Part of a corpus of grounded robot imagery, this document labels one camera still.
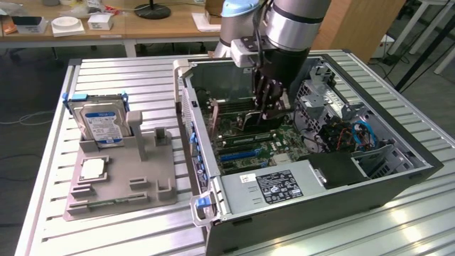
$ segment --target hard drive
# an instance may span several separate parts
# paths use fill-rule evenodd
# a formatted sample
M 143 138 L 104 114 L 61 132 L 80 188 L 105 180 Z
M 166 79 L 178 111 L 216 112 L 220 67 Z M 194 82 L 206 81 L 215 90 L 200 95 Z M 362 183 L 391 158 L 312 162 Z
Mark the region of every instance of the hard drive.
M 132 135 L 127 124 L 127 94 L 64 95 L 64 104 L 73 115 L 84 140 L 95 140 L 99 148 L 123 146 Z

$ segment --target black lamp base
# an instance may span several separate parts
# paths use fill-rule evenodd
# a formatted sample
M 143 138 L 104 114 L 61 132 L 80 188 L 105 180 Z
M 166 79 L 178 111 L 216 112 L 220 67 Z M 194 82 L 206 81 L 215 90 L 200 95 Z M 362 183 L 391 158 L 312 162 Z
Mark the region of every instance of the black lamp base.
M 160 4 L 154 4 L 154 9 L 150 4 L 142 4 L 135 9 L 136 15 L 144 19 L 160 20 L 171 16 L 171 9 Z

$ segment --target small white component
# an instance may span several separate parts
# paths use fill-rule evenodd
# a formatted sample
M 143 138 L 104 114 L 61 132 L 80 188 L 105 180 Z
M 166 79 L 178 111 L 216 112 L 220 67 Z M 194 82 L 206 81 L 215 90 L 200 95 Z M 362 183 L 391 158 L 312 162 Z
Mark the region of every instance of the small white component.
M 59 17 L 52 20 L 51 25 L 55 37 L 85 34 L 83 22 L 75 17 Z
M 95 14 L 88 19 L 88 27 L 92 30 L 111 30 L 112 28 L 112 15 Z
M 80 176 L 83 179 L 96 179 L 104 172 L 104 160 L 88 159 L 83 162 Z
M 250 173 L 250 174 L 246 174 L 246 175 L 240 175 L 242 183 L 247 183 L 247 182 L 251 182 L 251 181 L 255 181 L 255 180 L 256 180 L 256 173 Z

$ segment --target warning label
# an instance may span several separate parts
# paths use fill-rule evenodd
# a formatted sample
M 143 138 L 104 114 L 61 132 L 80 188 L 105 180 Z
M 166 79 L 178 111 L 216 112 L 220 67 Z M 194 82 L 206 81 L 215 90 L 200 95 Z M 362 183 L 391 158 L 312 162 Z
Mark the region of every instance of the warning label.
M 303 196 L 291 170 L 256 176 L 256 181 L 268 204 Z

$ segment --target aluminum table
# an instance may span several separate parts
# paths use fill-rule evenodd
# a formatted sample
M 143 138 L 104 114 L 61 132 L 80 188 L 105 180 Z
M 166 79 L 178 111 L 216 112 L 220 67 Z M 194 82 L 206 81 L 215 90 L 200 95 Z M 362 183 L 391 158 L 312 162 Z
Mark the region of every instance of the aluminum table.
M 415 138 L 444 163 L 422 184 L 383 207 L 235 251 L 230 255 L 446 255 L 455 251 L 455 141 L 364 63 L 343 51 L 332 56 Z M 126 214 L 65 222 L 61 218 L 80 132 L 57 105 L 16 255 L 203 255 L 204 238 L 192 225 L 190 178 L 172 100 L 172 61 L 206 55 L 91 59 L 69 63 L 61 93 L 126 90 L 131 110 L 144 113 L 143 131 L 172 133 L 179 202 Z M 338 80 L 350 102 L 359 98 Z

